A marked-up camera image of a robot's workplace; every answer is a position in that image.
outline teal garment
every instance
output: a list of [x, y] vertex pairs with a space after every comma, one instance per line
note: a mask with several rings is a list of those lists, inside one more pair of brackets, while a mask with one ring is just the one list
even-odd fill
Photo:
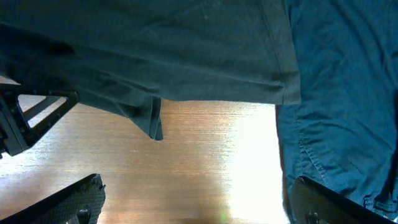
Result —
[[302, 90], [279, 107], [287, 191], [306, 175], [395, 219], [398, 1], [287, 2]]
[[73, 89], [154, 139], [161, 98], [300, 102], [284, 0], [0, 0], [0, 23], [8, 76]]

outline clothing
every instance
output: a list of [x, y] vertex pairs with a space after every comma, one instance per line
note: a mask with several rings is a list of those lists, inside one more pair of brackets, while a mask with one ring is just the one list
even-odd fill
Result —
[[154, 139], [161, 98], [300, 102], [285, 0], [0, 0], [0, 23], [0, 70]]
[[302, 75], [302, 103], [277, 118], [288, 193], [306, 175], [396, 218], [398, 1], [287, 4]]

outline black plastic part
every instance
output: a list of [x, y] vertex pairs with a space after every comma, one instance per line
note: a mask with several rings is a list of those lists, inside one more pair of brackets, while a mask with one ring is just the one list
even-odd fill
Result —
[[[23, 113], [19, 106], [19, 95], [49, 97]], [[65, 97], [66, 102], [31, 128], [28, 121], [57, 101], [59, 97]], [[0, 152], [3, 150], [15, 156], [31, 148], [78, 102], [79, 97], [75, 91], [32, 90], [20, 85], [0, 84]]]
[[304, 176], [294, 182], [291, 207], [298, 224], [394, 224]]
[[0, 224], [95, 224], [104, 203], [105, 190], [101, 176], [91, 174], [29, 208], [0, 220]]

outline wood grain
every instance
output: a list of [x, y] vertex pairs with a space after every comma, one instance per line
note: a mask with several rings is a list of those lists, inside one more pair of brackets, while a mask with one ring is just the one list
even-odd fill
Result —
[[274, 107], [164, 101], [164, 140], [77, 105], [32, 149], [0, 160], [0, 219], [99, 173], [98, 223], [288, 223]]

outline wooden table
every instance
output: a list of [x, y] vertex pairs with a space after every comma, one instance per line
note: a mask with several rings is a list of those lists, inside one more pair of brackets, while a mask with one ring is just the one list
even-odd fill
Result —
[[162, 122], [154, 141], [77, 105], [32, 149], [3, 154], [0, 219], [99, 173], [98, 223], [288, 223], [273, 106], [165, 100]]

